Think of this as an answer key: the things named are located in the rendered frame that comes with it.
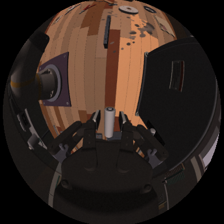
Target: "white disc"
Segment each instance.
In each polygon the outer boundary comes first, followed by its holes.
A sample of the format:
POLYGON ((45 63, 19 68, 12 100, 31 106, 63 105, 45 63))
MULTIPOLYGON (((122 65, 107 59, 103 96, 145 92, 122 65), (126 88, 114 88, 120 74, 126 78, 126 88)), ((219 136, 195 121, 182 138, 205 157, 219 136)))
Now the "white disc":
POLYGON ((131 6, 120 6, 119 10, 127 14, 137 14, 138 10, 131 6))

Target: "round disc with hole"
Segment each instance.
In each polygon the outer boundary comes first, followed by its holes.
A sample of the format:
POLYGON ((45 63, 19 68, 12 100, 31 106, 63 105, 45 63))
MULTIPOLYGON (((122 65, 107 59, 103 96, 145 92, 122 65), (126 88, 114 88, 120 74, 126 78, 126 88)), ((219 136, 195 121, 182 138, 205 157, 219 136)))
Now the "round disc with hole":
POLYGON ((137 14, 138 10, 131 6, 120 6, 119 10, 127 14, 137 14))
POLYGON ((152 8, 149 8, 148 6, 144 6, 144 8, 149 12, 156 13, 155 10, 153 10, 152 8))

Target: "white cylinder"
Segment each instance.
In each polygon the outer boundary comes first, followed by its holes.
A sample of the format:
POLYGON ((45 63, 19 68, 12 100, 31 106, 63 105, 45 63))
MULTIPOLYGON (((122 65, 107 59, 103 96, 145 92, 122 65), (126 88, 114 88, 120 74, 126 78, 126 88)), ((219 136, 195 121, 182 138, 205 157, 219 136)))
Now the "white cylinder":
POLYGON ((104 135, 107 138, 111 138, 114 134, 115 113, 114 108, 105 108, 104 110, 104 135))

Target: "circular flange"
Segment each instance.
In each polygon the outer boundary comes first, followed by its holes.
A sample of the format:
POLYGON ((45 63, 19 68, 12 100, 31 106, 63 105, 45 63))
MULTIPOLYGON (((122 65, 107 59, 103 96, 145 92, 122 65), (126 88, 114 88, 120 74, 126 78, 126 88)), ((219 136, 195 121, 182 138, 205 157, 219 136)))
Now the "circular flange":
POLYGON ((144 8, 149 12, 156 13, 155 10, 153 10, 152 8, 149 8, 148 6, 144 6, 144 8))
POLYGON ((60 95, 60 91, 62 89, 62 79, 61 79, 60 71, 55 65, 49 64, 44 69, 46 69, 46 68, 52 68, 55 71, 55 73, 57 75, 57 79, 58 79, 58 88, 57 88, 56 94, 54 95, 53 98, 48 100, 50 102, 54 102, 58 98, 58 96, 60 95))
POLYGON ((137 14, 138 10, 131 6, 120 6, 119 10, 127 14, 137 14))

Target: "wooden floor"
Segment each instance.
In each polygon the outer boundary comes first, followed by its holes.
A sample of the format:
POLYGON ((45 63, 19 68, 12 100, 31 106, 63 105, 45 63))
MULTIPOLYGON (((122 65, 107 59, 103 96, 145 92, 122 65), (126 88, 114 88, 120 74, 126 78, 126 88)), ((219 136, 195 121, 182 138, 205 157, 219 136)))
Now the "wooden floor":
POLYGON ((104 136, 104 109, 116 109, 114 131, 119 130, 118 116, 123 111, 133 125, 142 124, 135 116, 142 83, 144 53, 176 40, 176 37, 160 29, 158 22, 143 8, 149 6, 156 16, 167 21, 159 9, 139 1, 116 0, 117 6, 106 2, 86 1, 66 14, 60 11, 46 30, 49 44, 39 66, 48 60, 69 52, 68 84, 71 107, 40 107, 54 138, 72 123, 85 123, 92 113, 101 110, 98 133, 104 136), (86 6, 96 4, 79 14, 86 6), (120 6, 131 6, 139 12, 130 15, 119 11, 120 6), (108 48, 104 49, 104 32, 107 16, 111 16, 108 48))

